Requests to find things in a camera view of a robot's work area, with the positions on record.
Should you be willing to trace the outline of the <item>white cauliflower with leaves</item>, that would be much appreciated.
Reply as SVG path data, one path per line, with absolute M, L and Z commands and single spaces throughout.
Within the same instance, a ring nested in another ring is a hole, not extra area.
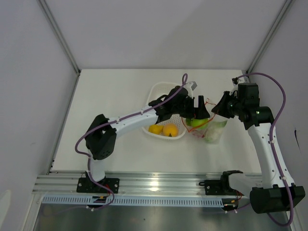
M 227 120 L 212 122 L 206 129 L 204 140 L 208 143 L 218 143 L 226 124 Z

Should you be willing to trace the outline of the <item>clear orange zip bag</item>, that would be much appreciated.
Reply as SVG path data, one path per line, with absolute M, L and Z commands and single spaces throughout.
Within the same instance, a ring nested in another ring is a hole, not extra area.
M 226 118 L 211 112 L 215 106 L 216 104 L 211 99 L 207 98 L 205 101 L 205 107 L 210 114 L 210 118 L 201 120 L 188 118 L 181 119 L 182 124 L 189 134 L 209 144 L 219 143 L 228 122 Z

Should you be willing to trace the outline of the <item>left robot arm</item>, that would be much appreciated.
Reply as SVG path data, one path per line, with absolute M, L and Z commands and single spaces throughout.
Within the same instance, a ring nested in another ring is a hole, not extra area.
M 195 82 L 189 82 L 183 87 L 174 87 L 169 94 L 164 94 L 150 101 L 140 111 L 118 118 L 106 118 L 103 114 L 95 117 L 85 137 L 86 147 L 91 155 L 88 166 L 91 178 L 87 186 L 93 192 L 100 192 L 104 188 L 105 170 L 103 160 L 114 151 L 116 139 L 141 127 L 149 126 L 169 120 L 173 115 L 187 119 L 208 119 L 210 114 L 205 107 L 203 96 L 198 97 L 198 106 L 194 107 L 193 90 Z

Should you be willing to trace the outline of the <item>orange peach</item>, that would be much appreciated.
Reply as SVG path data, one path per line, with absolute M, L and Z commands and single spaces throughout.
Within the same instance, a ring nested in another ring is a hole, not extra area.
M 178 127 L 173 123 L 168 123 L 163 126 L 163 135 L 166 137 L 176 137 L 178 136 Z

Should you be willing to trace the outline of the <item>red grape bunch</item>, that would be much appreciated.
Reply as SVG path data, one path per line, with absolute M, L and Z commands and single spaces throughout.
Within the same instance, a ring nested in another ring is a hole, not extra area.
M 196 138 L 203 138 L 205 130 L 193 130 L 191 134 Z

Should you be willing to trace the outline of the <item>yellow bell pepper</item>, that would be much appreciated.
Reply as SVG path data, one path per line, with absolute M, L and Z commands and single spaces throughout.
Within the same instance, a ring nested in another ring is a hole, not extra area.
M 163 131 L 164 126 L 163 125 L 150 125 L 148 131 L 152 134 L 160 135 Z

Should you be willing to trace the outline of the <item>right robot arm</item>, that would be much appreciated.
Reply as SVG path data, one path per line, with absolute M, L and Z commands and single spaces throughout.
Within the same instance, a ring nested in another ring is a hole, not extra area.
M 235 190 L 249 197 L 257 214 L 291 211 L 305 196 L 304 187 L 297 186 L 282 157 L 276 136 L 274 117 L 267 106 L 260 106 L 256 83 L 240 83 L 234 91 L 225 91 L 212 112 L 224 118 L 237 116 L 250 136 L 259 160 L 262 186 L 250 183 L 240 171 L 228 172 L 220 181 L 220 190 Z

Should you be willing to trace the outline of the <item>green apple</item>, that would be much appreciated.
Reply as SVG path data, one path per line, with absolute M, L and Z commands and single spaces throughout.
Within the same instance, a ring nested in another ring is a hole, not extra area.
M 191 120 L 191 127 L 204 129 L 207 126 L 208 118 L 205 119 L 192 119 Z

